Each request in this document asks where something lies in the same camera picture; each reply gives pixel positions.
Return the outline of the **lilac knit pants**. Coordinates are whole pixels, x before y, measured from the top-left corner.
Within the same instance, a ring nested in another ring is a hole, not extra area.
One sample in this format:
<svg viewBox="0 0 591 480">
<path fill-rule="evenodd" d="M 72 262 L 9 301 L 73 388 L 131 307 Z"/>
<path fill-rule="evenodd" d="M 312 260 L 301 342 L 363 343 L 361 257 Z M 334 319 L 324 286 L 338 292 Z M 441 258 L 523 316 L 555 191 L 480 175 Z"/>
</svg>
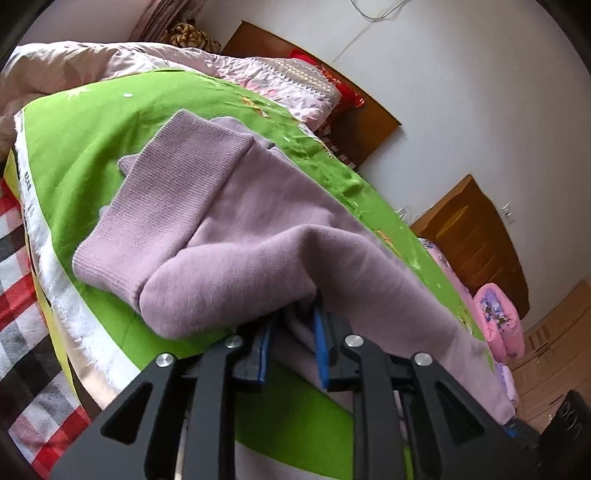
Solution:
<svg viewBox="0 0 591 480">
<path fill-rule="evenodd" d="M 270 140 L 180 110 L 119 166 L 123 182 L 72 269 L 157 335 L 231 328 L 321 297 L 386 352 L 430 353 L 498 422 L 514 416 L 484 342 Z"/>
</svg>

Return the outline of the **light wooden wardrobe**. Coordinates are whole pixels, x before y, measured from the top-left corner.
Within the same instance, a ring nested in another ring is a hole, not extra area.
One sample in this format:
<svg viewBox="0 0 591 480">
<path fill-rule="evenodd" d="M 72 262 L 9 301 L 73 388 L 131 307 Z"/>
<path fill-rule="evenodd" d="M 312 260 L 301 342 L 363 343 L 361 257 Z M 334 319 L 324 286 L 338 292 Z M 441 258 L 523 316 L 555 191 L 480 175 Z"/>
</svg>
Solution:
<svg viewBox="0 0 591 480">
<path fill-rule="evenodd" d="M 511 363 L 517 416 L 538 431 L 554 418 L 574 390 L 590 401 L 590 285 L 581 281 L 525 334 L 525 356 Z"/>
</svg>

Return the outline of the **red plaid blanket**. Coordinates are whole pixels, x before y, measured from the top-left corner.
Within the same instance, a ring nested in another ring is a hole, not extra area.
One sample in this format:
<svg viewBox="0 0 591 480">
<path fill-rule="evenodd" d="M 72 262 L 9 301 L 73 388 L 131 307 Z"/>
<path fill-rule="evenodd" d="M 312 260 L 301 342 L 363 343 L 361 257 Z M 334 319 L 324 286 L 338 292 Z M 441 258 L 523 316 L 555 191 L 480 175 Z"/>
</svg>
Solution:
<svg viewBox="0 0 591 480">
<path fill-rule="evenodd" d="M 47 479 L 90 424 L 37 301 L 20 204 L 1 183 L 1 477 Z"/>
</svg>

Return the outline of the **rolled pink floral quilt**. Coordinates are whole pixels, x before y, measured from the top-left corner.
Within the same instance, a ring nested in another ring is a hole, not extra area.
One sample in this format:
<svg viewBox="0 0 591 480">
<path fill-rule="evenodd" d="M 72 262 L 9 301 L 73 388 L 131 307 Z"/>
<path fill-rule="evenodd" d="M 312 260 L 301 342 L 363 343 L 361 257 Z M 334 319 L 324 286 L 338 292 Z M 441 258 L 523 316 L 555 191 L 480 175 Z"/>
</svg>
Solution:
<svg viewBox="0 0 591 480">
<path fill-rule="evenodd" d="M 473 301 L 476 320 L 491 353 L 497 362 L 525 355 L 525 339 L 516 307 L 503 290 L 494 283 L 482 286 Z"/>
</svg>

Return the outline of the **pink bed sheet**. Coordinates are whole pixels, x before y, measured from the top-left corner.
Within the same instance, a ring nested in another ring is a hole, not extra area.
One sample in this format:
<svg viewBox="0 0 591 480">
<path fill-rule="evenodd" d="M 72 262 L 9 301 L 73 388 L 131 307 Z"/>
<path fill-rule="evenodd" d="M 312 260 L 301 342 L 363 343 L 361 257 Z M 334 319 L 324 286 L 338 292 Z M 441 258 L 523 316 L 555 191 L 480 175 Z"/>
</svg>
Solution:
<svg viewBox="0 0 591 480">
<path fill-rule="evenodd" d="M 446 276 L 458 292 L 459 297 L 461 298 L 464 304 L 464 309 L 470 314 L 471 318 L 476 322 L 476 325 L 478 326 L 479 330 L 482 330 L 480 319 L 478 317 L 478 312 L 476 309 L 476 304 L 467 287 L 461 282 L 461 280 L 452 269 L 450 263 L 448 262 L 444 254 L 433 242 L 425 238 L 420 238 L 420 241 L 423 244 L 423 246 L 427 249 L 427 251 L 430 253 L 430 255 L 433 257 L 433 259 L 436 261 L 436 263 L 440 266 L 442 271 L 446 274 Z"/>
</svg>

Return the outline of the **green cartoon bed sheet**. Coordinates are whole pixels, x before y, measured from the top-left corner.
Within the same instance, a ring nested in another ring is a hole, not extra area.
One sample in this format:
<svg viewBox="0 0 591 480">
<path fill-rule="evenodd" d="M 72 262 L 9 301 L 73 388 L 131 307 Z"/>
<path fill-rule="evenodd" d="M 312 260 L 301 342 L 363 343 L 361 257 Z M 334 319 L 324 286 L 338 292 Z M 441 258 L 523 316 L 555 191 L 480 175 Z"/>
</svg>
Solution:
<svg viewBox="0 0 591 480">
<path fill-rule="evenodd" d="M 209 334 L 168 341 L 121 300 L 78 281 L 72 259 L 123 181 L 118 160 L 139 153 L 177 111 L 229 116 L 264 138 L 325 188 L 406 263 L 473 337 L 481 331 L 443 270 L 391 206 L 335 159 L 279 104 L 204 74 L 125 76 L 37 99 L 16 116 L 19 186 L 43 292 L 68 356 L 90 367 L 86 383 L 109 401 L 158 353 L 197 354 Z M 260 393 L 238 397 L 236 474 L 242 479 L 349 479 L 353 419 L 311 380 L 280 363 Z"/>
</svg>

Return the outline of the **large brown wooden headboard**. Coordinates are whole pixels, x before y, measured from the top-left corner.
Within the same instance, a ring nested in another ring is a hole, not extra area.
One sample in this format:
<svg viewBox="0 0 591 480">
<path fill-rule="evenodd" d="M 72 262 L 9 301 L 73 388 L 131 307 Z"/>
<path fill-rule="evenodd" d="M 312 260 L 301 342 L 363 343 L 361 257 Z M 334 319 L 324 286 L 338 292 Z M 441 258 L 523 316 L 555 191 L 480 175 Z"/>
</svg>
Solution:
<svg viewBox="0 0 591 480">
<path fill-rule="evenodd" d="M 528 284 L 514 244 L 495 205 L 472 175 L 415 220 L 411 230 L 435 243 L 472 295 L 494 283 L 521 318 L 530 311 Z"/>
</svg>

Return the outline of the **small brown wooden headboard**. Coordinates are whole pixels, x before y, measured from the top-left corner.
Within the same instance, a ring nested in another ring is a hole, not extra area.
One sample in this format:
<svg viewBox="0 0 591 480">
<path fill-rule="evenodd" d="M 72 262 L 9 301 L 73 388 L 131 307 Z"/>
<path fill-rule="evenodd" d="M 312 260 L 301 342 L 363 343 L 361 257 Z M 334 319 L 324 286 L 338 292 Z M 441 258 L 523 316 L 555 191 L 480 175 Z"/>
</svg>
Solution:
<svg viewBox="0 0 591 480">
<path fill-rule="evenodd" d="M 288 56 L 296 47 L 300 48 L 270 31 L 243 20 L 221 53 L 236 58 L 256 57 L 266 61 L 270 66 L 279 67 L 281 72 L 286 72 L 294 78 L 301 79 L 306 76 L 311 78 L 311 83 L 318 86 L 321 92 L 328 96 L 329 101 L 329 112 L 312 121 L 311 130 L 325 141 L 342 163 L 354 170 L 359 170 L 363 162 L 394 134 L 401 123 L 370 94 L 335 68 L 309 53 L 332 70 L 342 82 L 365 98 L 363 107 L 341 114 L 328 122 L 329 115 L 335 109 L 341 95 L 317 68 Z"/>
</svg>

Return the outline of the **red embroidered pillow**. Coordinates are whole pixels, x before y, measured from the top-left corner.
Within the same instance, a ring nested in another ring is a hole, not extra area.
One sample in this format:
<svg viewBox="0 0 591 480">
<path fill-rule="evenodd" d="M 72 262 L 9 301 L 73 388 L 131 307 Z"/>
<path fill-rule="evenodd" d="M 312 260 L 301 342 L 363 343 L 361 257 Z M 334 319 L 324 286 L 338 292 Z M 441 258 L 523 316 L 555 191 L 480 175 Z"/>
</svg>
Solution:
<svg viewBox="0 0 591 480">
<path fill-rule="evenodd" d="M 342 82 L 341 79 L 335 76 L 332 70 L 329 70 L 324 63 L 322 63 L 317 58 L 311 56 L 304 50 L 295 47 L 293 50 L 290 51 L 290 58 L 299 59 L 304 61 L 305 63 L 311 64 L 319 71 L 322 72 L 322 76 L 325 77 L 339 91 L 341 95 L 341 99 L 339 99 L 338 104 L 335 106 L 335 109 L 332 110 L 332 113 L 329 115 L 328 122 L 331 122 L 335 119 L 335 117 L 349 112 L 353 109 L 358 109 L 363 107 L 365 104 L 365 98 L 355 89 L 349 87 L 346 83 Z"/>
</svg>

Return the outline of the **pale pink patterned quilt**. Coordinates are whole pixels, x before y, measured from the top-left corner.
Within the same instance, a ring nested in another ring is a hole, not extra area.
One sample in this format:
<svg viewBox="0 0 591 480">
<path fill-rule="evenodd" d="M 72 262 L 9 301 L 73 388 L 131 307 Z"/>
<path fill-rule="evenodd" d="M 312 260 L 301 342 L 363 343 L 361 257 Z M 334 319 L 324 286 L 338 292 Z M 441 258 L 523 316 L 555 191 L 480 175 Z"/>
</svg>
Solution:
<svg viewBox="0 0 591 480">
<path fill-rule="evenodd" d="M 308 76 L 297 79 L 256 57 L 235 58 L 153 42 L 29 43 L 15 48 L 1 72 L 1 158 L 13 147 L 14 115 L 31 101 L 87 84 L 155 70 L 199 72 L 256 92 L 311 129 L 329 112 L 328 96 Z"/>
</svg>

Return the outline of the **brown yellow patterned blanket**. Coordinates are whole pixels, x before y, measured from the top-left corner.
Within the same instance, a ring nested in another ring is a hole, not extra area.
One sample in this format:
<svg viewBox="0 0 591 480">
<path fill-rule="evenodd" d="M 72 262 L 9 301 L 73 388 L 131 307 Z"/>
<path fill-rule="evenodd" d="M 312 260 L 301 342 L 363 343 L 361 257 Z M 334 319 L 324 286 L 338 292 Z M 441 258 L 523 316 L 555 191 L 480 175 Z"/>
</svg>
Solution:
<svg viewBox="0 0 591 480">
<path fill-rule="evenodd" d="M 221 43 L 190 23 L 180 22 L 166 29 L 159 42 L 178 48 L 197 48 L 207 53 L 221 53 Z"/>
</svg>

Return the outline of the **pink patterned curtain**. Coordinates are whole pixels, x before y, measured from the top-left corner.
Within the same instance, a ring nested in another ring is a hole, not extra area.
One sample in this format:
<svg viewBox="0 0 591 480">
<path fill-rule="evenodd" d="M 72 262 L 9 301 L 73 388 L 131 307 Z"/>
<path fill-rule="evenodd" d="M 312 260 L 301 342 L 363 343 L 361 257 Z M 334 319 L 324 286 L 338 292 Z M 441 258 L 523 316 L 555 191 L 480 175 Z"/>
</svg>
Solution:
<svg viewBox="0 0 591 480">
<path fill-rule="evenodd" d="M 137 21 L 128 40 L 159 41 L 169 27 L 179 22 L 195 20 L 204 5 L 204 0 L 152 0 Z"/>
</svg>

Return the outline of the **white wall socket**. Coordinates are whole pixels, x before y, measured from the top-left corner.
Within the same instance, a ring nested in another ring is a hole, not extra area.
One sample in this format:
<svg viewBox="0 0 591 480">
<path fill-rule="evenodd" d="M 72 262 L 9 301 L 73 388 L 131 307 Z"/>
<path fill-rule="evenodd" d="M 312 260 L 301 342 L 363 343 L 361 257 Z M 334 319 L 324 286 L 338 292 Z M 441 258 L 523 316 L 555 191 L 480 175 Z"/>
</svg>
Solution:
<svg viewBox="0 0 591 480">
<path fill-rule="evenodd" d="M 507 224 L 512 224 L 515 221 L 515 215 L 513 213 L 512 210 L 512 206 L 510 203 L 506 203 L 502 208 L 501 208 L 501 212 L 502 212 L 502 216 L 504 218 L 504 221 Z"/>
</svg>

